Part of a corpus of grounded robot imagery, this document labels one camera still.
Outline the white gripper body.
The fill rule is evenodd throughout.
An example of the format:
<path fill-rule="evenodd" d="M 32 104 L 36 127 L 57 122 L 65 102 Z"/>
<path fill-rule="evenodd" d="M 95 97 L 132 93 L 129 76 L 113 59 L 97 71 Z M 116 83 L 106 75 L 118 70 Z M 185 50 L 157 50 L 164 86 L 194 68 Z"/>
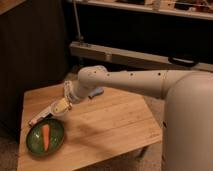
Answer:
<path fill-rule="evenodd" d="M 80 98 L 74 92 L 74 84 L 72 81 L 63 83 L 63 98 L 60 100 L 64 110 L 71 110 L 72 105 L 78 103 Z"/>

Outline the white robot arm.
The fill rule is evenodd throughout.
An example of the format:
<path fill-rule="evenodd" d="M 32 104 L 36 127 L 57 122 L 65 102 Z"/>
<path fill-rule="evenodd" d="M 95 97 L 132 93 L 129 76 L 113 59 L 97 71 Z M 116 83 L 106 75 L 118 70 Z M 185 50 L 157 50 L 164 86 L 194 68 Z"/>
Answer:
<path fill-rule="evenodd" d="M 162 171 L 213 171 L 213 73 L 192 70 L 109 72 L 84 67 L 64 82 L 64 96 L 79 103 L 98 87 L 165 101 Z"/>

